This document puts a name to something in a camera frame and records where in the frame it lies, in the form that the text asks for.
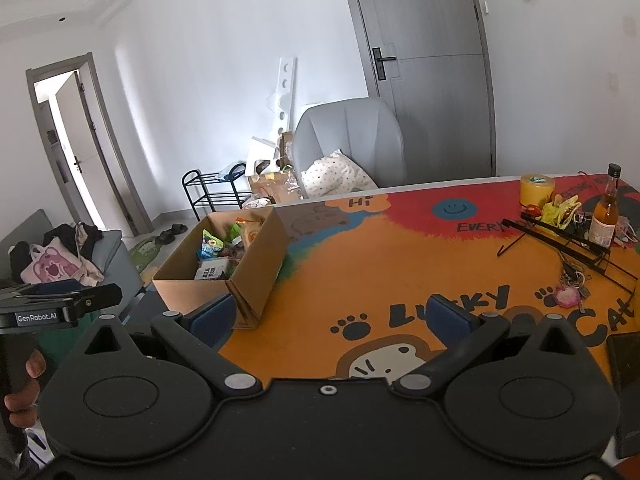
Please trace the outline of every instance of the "yellow plastic wrapper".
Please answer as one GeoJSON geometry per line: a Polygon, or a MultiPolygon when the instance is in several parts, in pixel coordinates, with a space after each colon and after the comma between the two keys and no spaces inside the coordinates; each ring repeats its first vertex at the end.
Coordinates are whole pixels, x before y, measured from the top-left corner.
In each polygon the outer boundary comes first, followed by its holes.
{"type": "Polygon", "coordinates": [[[542,207],[542,216],[540,219],[545,224],[566,229],[581,205],[582,203],[578,200],[577,195],[569,200],[565,200],[558,206],[555,206],[554,203],[545,204],[542,207]]]}

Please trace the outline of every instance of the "roll of tape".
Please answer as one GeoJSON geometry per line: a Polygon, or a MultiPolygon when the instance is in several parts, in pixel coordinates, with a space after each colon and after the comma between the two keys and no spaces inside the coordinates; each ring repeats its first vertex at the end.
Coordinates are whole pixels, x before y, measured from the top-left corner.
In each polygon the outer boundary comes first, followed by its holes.
{"type": "Polygon", "coordinates": [[[542,207],[551,200],[556,181],[545,175],[525,175],[520,179],[520,204],[542,207]]]}

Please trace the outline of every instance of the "green snack bag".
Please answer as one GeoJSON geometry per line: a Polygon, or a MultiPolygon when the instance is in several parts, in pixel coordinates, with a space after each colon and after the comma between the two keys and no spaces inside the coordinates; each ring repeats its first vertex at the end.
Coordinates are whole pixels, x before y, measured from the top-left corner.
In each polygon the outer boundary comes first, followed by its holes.
{"type": "Polygon", "coordinates": [[[222,240],[216,238],[206,229],[202,230],[202,256],[215,258],[224,247],[225,244],[222,240]]]}
{"type": "Polygon", "coordinates": [[[233,243],[233,241],[240,236],[240,226],[235,223],[229,229],[229,233],[226,235],[225,242],[233,243]]]}

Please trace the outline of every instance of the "white pillow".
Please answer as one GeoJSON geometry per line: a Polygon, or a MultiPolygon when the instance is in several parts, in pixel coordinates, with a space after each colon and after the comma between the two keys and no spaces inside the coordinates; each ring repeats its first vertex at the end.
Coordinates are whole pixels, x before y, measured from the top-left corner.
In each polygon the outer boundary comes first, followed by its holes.
{"type": "Polygon", "coordinates": [[[309,198],[378,189],[371,177],[341,150],[316,160],[303,171],[302,184],[309,198]]]}

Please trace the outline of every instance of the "sofa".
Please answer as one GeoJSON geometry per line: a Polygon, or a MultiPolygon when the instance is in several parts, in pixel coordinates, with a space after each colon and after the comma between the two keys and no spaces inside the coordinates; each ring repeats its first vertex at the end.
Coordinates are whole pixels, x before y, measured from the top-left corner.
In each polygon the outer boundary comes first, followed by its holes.
{"type": "MultiPolygon", "coordinates": [[[[20,241],[28,244],[42,244],[44,234],[53,229],[46,213],[39,209],[17,228],[0,240],[0,280],[11,278],[9,264],[9,248],[20,241]]],[[[103,310],[103,313],[118,316],[139,292],[144,283],[129,259],[129,253],[122,241],[121,231],[103,231],[102,240],[94,247],[92,262],[104,274],[101,285],[116,283],[122,290],[122,301],[119,305],[103,310]]]]}

